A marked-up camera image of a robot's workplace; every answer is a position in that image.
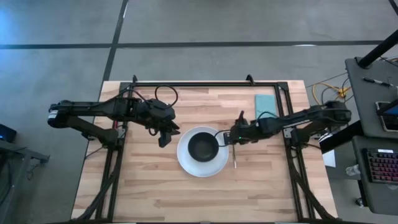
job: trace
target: white plate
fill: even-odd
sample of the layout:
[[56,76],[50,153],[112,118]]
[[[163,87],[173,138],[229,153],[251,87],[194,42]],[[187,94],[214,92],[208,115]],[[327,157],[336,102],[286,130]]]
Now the white plate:
[[[210,127],[196,127],[187,131],[178,142],[177,158],[182,168],[195,177],[210,177],[223,169],[228,161],[228,146],[220,147],[217,156],[208,162],[198,162],[188,152],[188,142],[197,133],[210,133],[215,135],[218,130]],[[223,133],[216,137],[219,145],[224,145]]]

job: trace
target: black bowl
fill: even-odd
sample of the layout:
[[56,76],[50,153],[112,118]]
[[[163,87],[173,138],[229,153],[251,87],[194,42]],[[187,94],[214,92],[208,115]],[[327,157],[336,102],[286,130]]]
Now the black bowl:
[[197,133],[188,142],[188,152],[199,162],[208,162],[218,153],[218,141],[209,133]]

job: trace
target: concrete floor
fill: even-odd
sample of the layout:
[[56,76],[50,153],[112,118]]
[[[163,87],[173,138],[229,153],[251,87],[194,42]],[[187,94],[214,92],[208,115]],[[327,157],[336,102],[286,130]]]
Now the concrete floor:
[[[3,0],[0,44],[111,43],[121,4]],[[387,0],[130,0],[119,42],[382,40],[397,22]],[[310,85],[343,73],[344,59],[374,47],[118,49],[109,79],[131,80],[135,74],[140,80],[242,80],[251,74],[257,80]],[[47,108],[63,99],[96,101],[108,54],[109,49],[0,50],[0,123],[19,132],[19,145],[51,155],[24,192],[24,213],[15,223],[69,219],[87,141],[71,129],[49,127]],[[397,48],[386,54],[393,55]],[[340,86],[345,79],[328,83]],[[357,120],[354,100],[348,108]],[[396,221],[355,206],[356,182],[330,183],[340,218]]]

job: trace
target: wooden table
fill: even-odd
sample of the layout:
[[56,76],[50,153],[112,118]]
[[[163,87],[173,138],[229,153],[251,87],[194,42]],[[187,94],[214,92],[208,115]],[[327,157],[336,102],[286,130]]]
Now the wooden table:
[[[303,81],[287,81],[294,111],[309,107]],[[100,101],[118,94],[120,82],[104,82]],[[230,128],[241,110],[245,118],[255,118],[254,95],[274,95],[271,87],[178,87],[174,106],[175,122],[181,134],[160,148],[158,137],[144,127],[129,123],[124,147],[114,222],[275,222],[297,220],[282,134],[257,144],[237,145],[234,169],[231,150],[226,167],[208,178],[186,173],[178,163],[176,150],[182,134],[197,126]],[[135,88],[146,98],[154,98],[154,88]],[[173,102],[172,90],[161,88],[159,99]],[[108,118],[96,118],[103,128],[112,126]],[[87,153],[99,148],[91,142]],[[98,193],[106,150],[84,163],[72,218],[79,216]],[[336,216],[322,154],[308,147],[303,151],[310,188],[329,213]],[[302,207],[305,200],[300,194]],[[107,211],[105,202],[104,215]]]

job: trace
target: teal cloth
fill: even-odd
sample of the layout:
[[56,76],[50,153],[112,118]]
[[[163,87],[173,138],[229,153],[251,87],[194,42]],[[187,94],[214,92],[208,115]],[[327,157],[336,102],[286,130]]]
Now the teal cloth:
[[[255,109],[256,109],[256,119],[260,116],[261,113],[268,111],[273,114],[276,114],[276,105],[275,105],[275,96],[274,95],[262,95],[256,94],[254,96]],[[271,114],[263,114],[262,118],[274,117]]]

